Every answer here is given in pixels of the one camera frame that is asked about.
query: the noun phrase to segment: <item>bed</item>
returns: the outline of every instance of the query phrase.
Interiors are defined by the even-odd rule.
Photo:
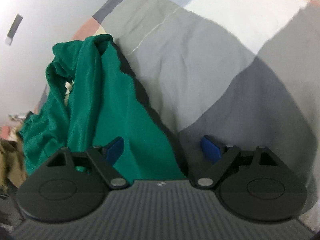
[[[267,145],[306,185],[300,220],[320,230],[319,0],[107,0],[73,40],[103,33],[193,173],[210,166],[204,135]]]

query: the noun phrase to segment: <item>wrinkled fabric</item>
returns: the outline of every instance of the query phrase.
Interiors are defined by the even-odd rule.
[[[53,53],[46,70],[48,100],[20,131],[28,174],[60,147],[84,151],[121,136],[124,153],[114,167],[130,182],[185,178],[167,137],[137,101],[133,78],[121,72],[129,65],[111,35],[58,43]],[[65,106],[65,83],[72,80]]]
[[[7,179],[17,188],[26,180],[22,142],[0,139],[0,189],[7,191]]]

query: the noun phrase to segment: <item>gray ribbed surface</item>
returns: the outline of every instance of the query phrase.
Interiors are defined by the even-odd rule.
[[[211,191],[197,190],[187,180],[136,181],[113,191],[94,213],[65,224],[28,220],[12,232],[17,240],[303,240],[310,232],[298,220],[259,225],[226,211]]]

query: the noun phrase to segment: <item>clothing pile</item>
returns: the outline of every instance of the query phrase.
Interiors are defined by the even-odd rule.
[[[186,177],[178,139],[150,107],[111,35],[58,43],[53,53],[48,99],[20,130],[29,175],[60,147],[79,152],[122,137],[124,152],[114,167],[128,181]]]

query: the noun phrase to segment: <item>gray panel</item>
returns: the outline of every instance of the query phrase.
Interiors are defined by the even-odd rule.
[[[257,224],[226,211],[212,191],[189,181],[135,181],[113,191],[98,210],[80,220],[44,224],[28,220],[11,233],[16,240],[307,240],[313,236],[298,220]]]
[[[113,11],[116,6],[121,3],[123,0],[108,0],[100,9],[97,11],[94,15],[93,18],[96,19],[98,23],[101,24],[103,19]]]
[[[199,174],[210,163],[200,147],[212,135],[243,150],[267,145],[306,184],[312,176],[317,140],[283,83],[259,58],[237,75],[223,96],[195,123],[179,133],[190,171]],[[308,187],[308,210],[316,201]]]

